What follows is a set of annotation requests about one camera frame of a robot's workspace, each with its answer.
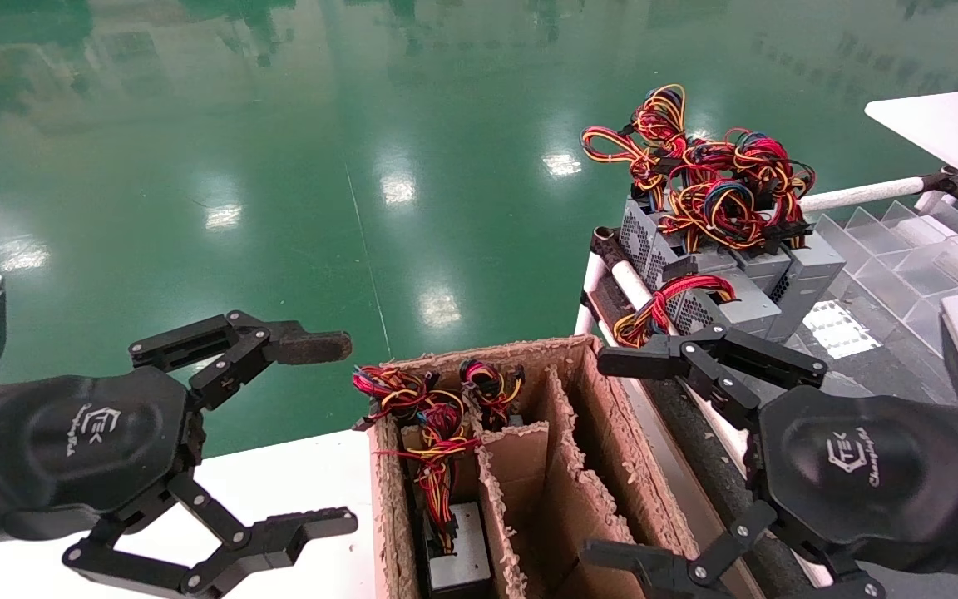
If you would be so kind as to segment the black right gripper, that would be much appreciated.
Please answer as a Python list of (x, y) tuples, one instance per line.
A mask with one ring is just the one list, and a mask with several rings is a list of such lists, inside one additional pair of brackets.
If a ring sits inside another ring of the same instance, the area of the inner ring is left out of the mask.
[[(759, 409), (758, 436), (758, 493), (782, 511), (788, 545), (901, 572), (958, 572), (958, 408), (801, 386)], [(630, 572), (646, 598), (733, 598), (722, 575), (778, 515), (753, 502), (695, 560), (586, 539), (583, 562)]]

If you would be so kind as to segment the left gripper brown-tipped finger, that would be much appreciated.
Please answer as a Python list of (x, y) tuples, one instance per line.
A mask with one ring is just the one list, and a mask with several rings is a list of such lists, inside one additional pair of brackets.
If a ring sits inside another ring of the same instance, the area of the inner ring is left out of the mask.
[(235, 310), (134, 342), (134, 368), (165, 373), (208, 363), (191, 376), (190, 406), (214, 410), (271, 364), (338, 363), (353, 350), (346, 331), (311, 333), (297, 321), (266, 322)]

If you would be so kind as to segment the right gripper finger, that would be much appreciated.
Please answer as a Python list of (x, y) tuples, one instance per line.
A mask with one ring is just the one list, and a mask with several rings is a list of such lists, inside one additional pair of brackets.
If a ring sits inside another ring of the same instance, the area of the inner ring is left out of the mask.
[(756, 431), (760, 398), (735, 373), (779, 389), (818, 388), (827, 364), (745, 331), (714, 324), (685, 336), (654, 336), (642, 348), (605, 346), (598, 371), (611, 378), (683, 379), (738, 431)]

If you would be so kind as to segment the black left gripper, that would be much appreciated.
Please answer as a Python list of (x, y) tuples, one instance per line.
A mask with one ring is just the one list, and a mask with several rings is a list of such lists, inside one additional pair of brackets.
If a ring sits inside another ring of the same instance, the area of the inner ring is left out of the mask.
[(103, 517), (144, 527), (201, 460), (190, 391), (156, 370), (0, 386), (0, 542), (56, 541)]

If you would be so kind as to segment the left gripper black-tipped finger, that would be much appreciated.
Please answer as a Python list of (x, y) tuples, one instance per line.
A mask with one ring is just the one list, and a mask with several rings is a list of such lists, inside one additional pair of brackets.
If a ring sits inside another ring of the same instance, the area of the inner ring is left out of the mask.
[(163, 507), (182, 505), (220, 545), (194, 566), (122, 552), (116, 544), (130, 521), (106, 516), (68, 548), (63, 565), (85, 580), (163, 598), (225, 598), (247, 577), (293, 567), (308, 542), (356, 532), (346, 507), (281, 514), (244, 526), (188, 473), (167, 478), (153, 498)]

